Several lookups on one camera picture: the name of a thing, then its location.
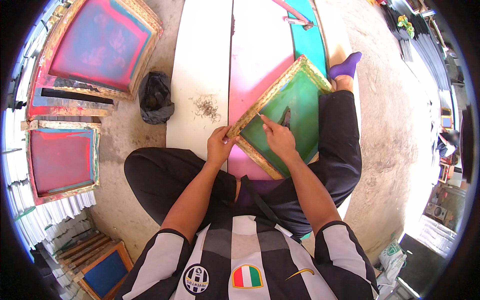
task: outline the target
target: person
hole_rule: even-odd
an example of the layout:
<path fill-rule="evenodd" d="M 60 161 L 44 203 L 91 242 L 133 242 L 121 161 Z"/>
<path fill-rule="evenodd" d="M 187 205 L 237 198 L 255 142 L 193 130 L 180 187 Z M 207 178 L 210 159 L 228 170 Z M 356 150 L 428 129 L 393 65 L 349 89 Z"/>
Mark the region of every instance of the person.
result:
<path fill-rule="evenodd" d="M 438 150 L 440 157 L 448 157 L 455 152 L 460 143 L 460 133 L 457 130 L 448 131 L 443 126 L 440 126 L 440 131 L 436 150 Z"/>
<path fill-rule="evenodd" d="M 353 76 L 361 53 L 330 69 L 337 91 L 319 97 L 318 161 L 262 115 L 284 180 L 241 180 L 221 171 L 239 137 L 214 130 L 207 160 L 190 150 L 142 148 L 125 160 L 136 198 L 161 230 L 145 246 L 116 299 L 374 299 L 371 263 L 337 207 L 360 179 Z M 300 237 L 313 231 L 314 257 Z"/>

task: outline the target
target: black and white striped shirt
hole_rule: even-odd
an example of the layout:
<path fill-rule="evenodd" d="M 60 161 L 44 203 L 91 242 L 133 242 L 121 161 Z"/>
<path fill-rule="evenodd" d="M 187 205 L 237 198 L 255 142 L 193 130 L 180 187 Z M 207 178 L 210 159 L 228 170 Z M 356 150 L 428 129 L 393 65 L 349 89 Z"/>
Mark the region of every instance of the black and white striped shirt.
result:
<path fill-rule="evenodd" d="M 314 258 L 290 236 L 255 216 L 208 225 L 193 249 L 160 230 L 116 299 L 375 299 L 372 265 L 346 223 L 319 230 Z"/>

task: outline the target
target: man's hand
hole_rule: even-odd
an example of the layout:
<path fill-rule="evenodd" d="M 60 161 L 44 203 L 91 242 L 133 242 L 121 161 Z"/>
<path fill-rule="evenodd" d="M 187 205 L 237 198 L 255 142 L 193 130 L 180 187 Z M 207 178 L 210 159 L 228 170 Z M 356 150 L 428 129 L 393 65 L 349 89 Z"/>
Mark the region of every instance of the man's hand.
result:
<path fill-rule="evenodd" d="M 220 169 L 227 160 L 233 145 L 240 139 L 236 136 L 229 139 L 225 136 L 232 126 L 221 126 L 215 129 L 207 141 L 207 163 Z"/>
<path fill-rule="evenodd" d="M 290 129 L 273 122 L 265 115 L 261 115 L 260 118 L 264 122 L 264 131 L 267 135 L 267 143 L 270 149 L 286 165 L 292 161 L 297 161 L 300 155 L 295 149 L 295 137 Z"/>

